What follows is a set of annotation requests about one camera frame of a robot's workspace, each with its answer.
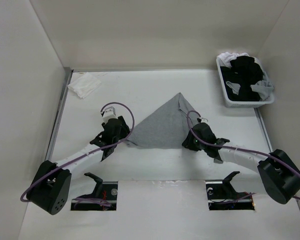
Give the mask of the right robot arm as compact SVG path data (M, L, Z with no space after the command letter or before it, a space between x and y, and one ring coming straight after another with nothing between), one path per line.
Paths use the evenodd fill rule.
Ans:
M253 182L225 182L221 190L228 198L238 193L242 198L244 191L247 191L249 194L267 194L275 202L284 205L300 190L300 170L280 149L263 153L234 146L226 138L217 138L204 122L189 129L182 146L195 152L204 151L219 164L233 163L258 174Z

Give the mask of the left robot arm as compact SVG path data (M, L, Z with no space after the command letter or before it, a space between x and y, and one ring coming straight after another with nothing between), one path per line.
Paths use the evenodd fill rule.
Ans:
M68 200L71 180L82 174L92 177L85 171L111 155L131 132L123 116L108 119L102 127L103 131L74 155L57 162L46 160L41 163L25 199L50 215L60 212Z

